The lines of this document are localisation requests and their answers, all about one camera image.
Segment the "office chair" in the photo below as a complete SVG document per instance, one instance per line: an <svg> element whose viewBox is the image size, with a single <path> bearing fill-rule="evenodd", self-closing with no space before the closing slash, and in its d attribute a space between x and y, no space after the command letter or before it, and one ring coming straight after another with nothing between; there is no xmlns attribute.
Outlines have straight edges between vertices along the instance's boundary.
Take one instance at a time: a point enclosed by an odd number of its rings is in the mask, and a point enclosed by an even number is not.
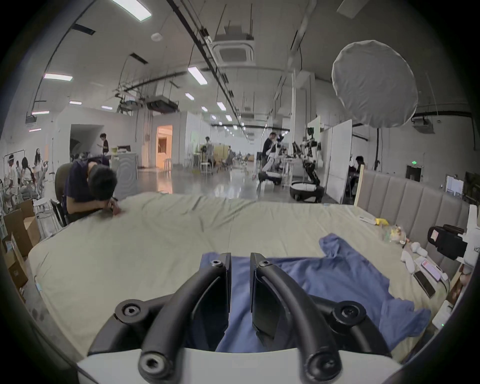
<svg viewBox="0 0 480 384"><path fill-rule="evenodd" d="M55 213L55 216L62 227L67 226L67 220L65 218L65 212L63 211L61 202L63 200L65 181L67 180L72 165L73 163L66 163L58 167L57 172L55 173L55 196L57 197L58 201L50 200L53 207L53 212Z"/></svg>

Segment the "gray headboard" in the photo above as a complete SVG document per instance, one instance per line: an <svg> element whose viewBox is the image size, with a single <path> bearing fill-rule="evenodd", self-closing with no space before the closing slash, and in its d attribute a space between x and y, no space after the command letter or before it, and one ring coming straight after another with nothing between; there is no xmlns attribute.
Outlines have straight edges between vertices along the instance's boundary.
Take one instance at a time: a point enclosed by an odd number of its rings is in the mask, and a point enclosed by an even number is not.
<svg viewBox="0 0 480 384"><path fill-rule="evenodd" d="M442 256L428 243L428 229L451 224L465 230L467 203L416 181L363 169L355 205L390 224L402 226L411 241L418 241L450 278L454 276L460 263Z"/></svg>

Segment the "stool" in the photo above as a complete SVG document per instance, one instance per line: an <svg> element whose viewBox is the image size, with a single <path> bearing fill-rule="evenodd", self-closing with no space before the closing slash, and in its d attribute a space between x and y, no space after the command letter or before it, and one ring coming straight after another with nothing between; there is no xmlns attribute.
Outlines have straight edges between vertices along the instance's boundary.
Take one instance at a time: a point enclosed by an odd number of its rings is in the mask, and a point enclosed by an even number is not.
<svg viewBox="0 0 480 384"><path fill-rule="evenodd" d="M210 173L210 175L213 174L212 172L212 166L210 165L210 163L200 163L200 173L202 175L208 175Z"/></svg>
<svg viewBox="0 0 480 384"><path fill-rule="evenodd" d="M169 172L172 170L172 159L165 159L163 161L163 169L166 171L166 172Z"/></svg>
<svg viewBox="0 0 480 384"><path fill-rule="evenodd" d="M35 216L36 216L36 220L37 220L37 223L38 223L38 229L40 229L40 235L42 236L42 240L43 239L46 239L47 238L47 233L45 231L45 228L44 228L44 223L43 223L43 219L46 219L46 218L51 218L52 220L52 223L53 223L53 233L51 234L55 234L59 231L59 224L58 222L56 221L56 218L55 218L55 213L53 211L53 208L52 208L52 205L50 203L50 200L47 199L47 198L42 198L42 199L39 199L39 200L35 200L33 202L33 211L35 213Z"/></svg>

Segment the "air conditioner unit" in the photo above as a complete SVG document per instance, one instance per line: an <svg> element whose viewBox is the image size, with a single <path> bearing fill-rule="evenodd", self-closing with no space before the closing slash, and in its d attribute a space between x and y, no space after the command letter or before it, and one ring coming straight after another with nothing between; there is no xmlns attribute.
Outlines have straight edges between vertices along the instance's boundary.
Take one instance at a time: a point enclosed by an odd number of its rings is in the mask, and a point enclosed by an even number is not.
<svg viewBox="0 0 480 384"><path fill-rule="evenodd" d="M160 113L174 113L179 110L179 105L167 99L165 96L159 95L149 97L145 100L147 108Z"/></svg>
<svg viewBox="0 0 480 384"><path fill-rule="evenodd" d="M435 133L435 131L433 130L432 122L423 116L413 117L412 123L413 123L413 128L415 128L419 133L423 133L423 134Z"/></svg>
<svg viewBox="0 0 480 384"><path fill-rule="evenodd" d="M255 65L255 41L241 25L227 26L224 34L216 35L212 51L219 67Z"/></svg>

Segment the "woman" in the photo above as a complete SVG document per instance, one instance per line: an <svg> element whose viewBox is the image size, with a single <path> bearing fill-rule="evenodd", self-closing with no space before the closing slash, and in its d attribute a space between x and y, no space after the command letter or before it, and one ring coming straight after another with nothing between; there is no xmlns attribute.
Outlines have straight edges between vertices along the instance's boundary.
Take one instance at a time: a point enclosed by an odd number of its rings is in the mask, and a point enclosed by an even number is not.
<svg viewBox="0 0 480 384"><path fill-rule="evenodd" d="M37 148L35 151L35 159L33 161L33 171L35 173L35 178L38 180L40 178L40 172L42 171L42 156L40 156L40 148Z"/></svg>
<svg viewBox="0 0 480 384"><path fill-rule="evenodd" d="M18 192L22 195L24 200L35 199L38 197L35 188L35 175L28 166L26 157L22 159L22 170L20 171L20 185Z"/></svg>

